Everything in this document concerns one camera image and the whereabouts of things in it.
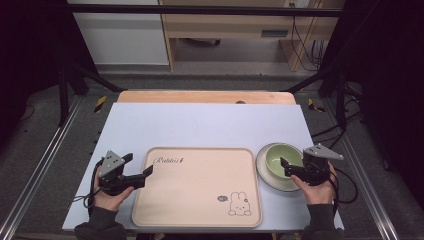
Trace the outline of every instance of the black clamp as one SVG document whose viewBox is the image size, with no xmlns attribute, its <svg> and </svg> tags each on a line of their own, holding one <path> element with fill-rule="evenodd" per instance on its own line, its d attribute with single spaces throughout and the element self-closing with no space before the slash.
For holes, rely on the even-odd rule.
<svg viewBox="0 0 424 240">
<path fill-rule="evenodd" d="M 280 157 L 281 166 L 287 177 L 296 175 L 310 186 L 317 186 L 330 179 L 331 171 L 328 159 L 342 160 L 343 156 L 321 144 L 303 150 L 303 167 L 290 165 Z"/>
<path fill-rule="evenodd" d="M 108 151 L 102 159 L 102 167 L 99 172 L 99 188 L 106 194 L 116 196 L 132 186 L 134 189 L 143 188 L 146 178 L 153 173 L 153 165 L 146 168 L 142 174 L 124 176 L 124 165 L 133 159 L 133 154 L 119 157 L 112 151 Z"/>
</svg>

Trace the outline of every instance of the green bowl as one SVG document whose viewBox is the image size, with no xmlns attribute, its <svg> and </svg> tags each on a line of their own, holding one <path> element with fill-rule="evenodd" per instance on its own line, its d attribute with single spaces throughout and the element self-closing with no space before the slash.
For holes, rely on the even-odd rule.
<svg viewBox="0 0 424 240">
<path fill-rule="evenodd" d="M 280 157 L 286 159 L 291 165 L 303 166 L 302 152 L 285 143 L 276 144 L 270 147 L 266 153 L 266 166 L 277 178 L 289 178 L 284 174 L 284 168 L 281 166 Z"/>
</svg>

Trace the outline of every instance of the metal frame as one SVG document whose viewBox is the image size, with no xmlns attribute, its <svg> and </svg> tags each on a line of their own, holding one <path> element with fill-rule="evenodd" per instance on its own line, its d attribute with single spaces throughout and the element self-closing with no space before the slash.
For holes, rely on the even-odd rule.
<svg viewBox="0 0 424 240">
<path fill-rule="evenodd" d="M 125 14 L 196 14 L 196 15 L 257 15 L 257 16 L 303 16 L 303 17 L 341 17 L 344 14 L 356 14 L 355 12 L 346 12 L 339 9 L 298 9 L 298 8 L 267 8 L 267 7 L 229 7 L 229 6 L 152 6 L 152 5 L 104 5 L 104 4 L 53 4 L 40 5 L 41 8 L 54 11 L 71 11 L 74 13 L 125 13 Z M 65 86 L 64 79 L 65 66 L 59 71 L 60 85 Z M 303 83 L 309 85 L 318 77 L 310 79 L 309 82 Z M 297 91 L 299 86 L 290 89 L 290 92 Z M 62 89 L 61 99 L 66 98 L 66 88 Z M 0 228 L 1 239 L 11 239 L 19 222 L 25 214 L 29 204 L 35 195 L 42 178 L 44 177 L 50 163 L 52 162 L 62 140 L 64 139 L 69 126 L 76 116 L 78 107 L 82 101 L 81 96 L 77 96 L 76 103 L 71 106 L 69 116 L 62 116 L 61 124 L 47 148 L 44 156 L 40 160 L 39 165 L 31 176 L 27 186 L 16 202 L 14 208 L 10 212 L 6 221 Z M 62 110 L 67 108 L 67 102 L 62 104 Z M 397 233 L 384 210 L 372 184 L 368 180 L 361 164 L 359 163 L 352 146 L 347 138 L 343 139 L 343 146 L 346 149 L 349 158 L 349 164 L 354 170 L 355 176 L 360 179 L 360 187 L 364 191 L 365 200 L 375 219 L 375 222 L 384 239 L 398 239 Z"/>
</svg>

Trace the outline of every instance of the bowl rim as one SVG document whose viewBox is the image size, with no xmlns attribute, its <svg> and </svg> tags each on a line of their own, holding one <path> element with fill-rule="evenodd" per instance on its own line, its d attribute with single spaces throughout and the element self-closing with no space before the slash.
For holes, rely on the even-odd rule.
<svg viewBox="0 0 424 240">
<path fill-rule="evenodd" d="M 278 146 L 287 146 L 287 147 L 290 147 L 291 149 L 293 149 L 293 150 L 295 150 L 297 153 L 299 153 L 299 156 L 300 156 L 300 160 L 302 161 L 302 158 L 303 158 L 303 154 L 302 154 L 302 152 L 299 150 L 299 149 L 297 149 L 296 147 L 294 147 L 293 145 L 290 145 L 290 144 L 287 144 L 287 143 L 276 143 L 276 144 L 274 144 L 274 145 L 272 145 L 271 147 L 269 147 L 269 149 L 267 149 L 267 151 L 266 151 L 266 153 L 265 153 L 265 164 L 266 164 L 266 168 L 267 168 L 267 170 L 271 173 L 271 174 L 273 174 L 275 177 L 277 177 L 277 178 L 279 178 L 279 179 L 282 179 L 282 180 L 290 180 L 290 177 L 286 177 L 286 176 L 281 176 L 281 175 L 279 175 L 279 174 L 277 174 L 277 173 L 275 173 L 274 171 L 273 171 L 273 169 L 270 167 L 270 165 L 268 164 L 268 161 L 269 161 L 269 159 L 268 159 L 268 152 L 272 149 L 272 148 L 274 148 L 274 147 L 278 147 Z"/>
</svg>

